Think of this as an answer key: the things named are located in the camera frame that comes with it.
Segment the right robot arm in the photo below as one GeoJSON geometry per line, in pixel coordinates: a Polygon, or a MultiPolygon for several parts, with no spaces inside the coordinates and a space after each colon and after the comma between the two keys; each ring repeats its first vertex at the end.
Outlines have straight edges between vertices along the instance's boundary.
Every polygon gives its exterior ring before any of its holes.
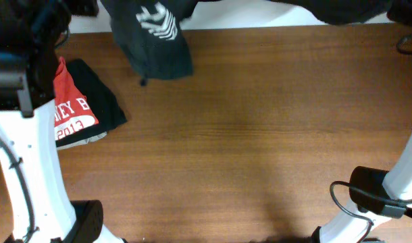
{"type": "MultiPolygon", "coordinates": [[[[364,23],[386,14],[388,19],[412,27],[412,1],[308,1],[307,8],[320,21],[330,25],[364,23]]],[[[403,55],[412,55],[412,34],[396,44],[403,55]]],[[[412,133],[390,171],[358,166],[349,182],[330,184],[330,196],[336,199],[336,186],[349,189],[346,206],[339,202],[339,214],[319,226],[309,242],[366,242],[370,231],[380,224],[402,216],[412,218],[412,133]]]]}

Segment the dark green t-shirt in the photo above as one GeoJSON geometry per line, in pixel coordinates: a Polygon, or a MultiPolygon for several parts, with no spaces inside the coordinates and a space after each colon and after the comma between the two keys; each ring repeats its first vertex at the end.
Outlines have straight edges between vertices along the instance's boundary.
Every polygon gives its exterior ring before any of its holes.
{"type": "MultiPolygon", "coordinates": [[[[193,64],[180,23],[200,5],[194,0],[108,0],[111,31],[142,81],[173,80],[192,75],[193,64]]],[[[329,25],[364,23],[392,7],[390,0],[294,0],[329,25]]]]}

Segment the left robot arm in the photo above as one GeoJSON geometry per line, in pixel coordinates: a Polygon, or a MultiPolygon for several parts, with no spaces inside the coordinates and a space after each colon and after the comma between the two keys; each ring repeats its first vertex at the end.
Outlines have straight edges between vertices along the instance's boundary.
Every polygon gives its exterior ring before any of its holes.
{"type": "Polygon", "coordinates": [[[13,210],[8,242],[117,243],[98,200],[68,198],[54,138],[55,49],[96,1],[0,1],[0,165],[13,210]]]}

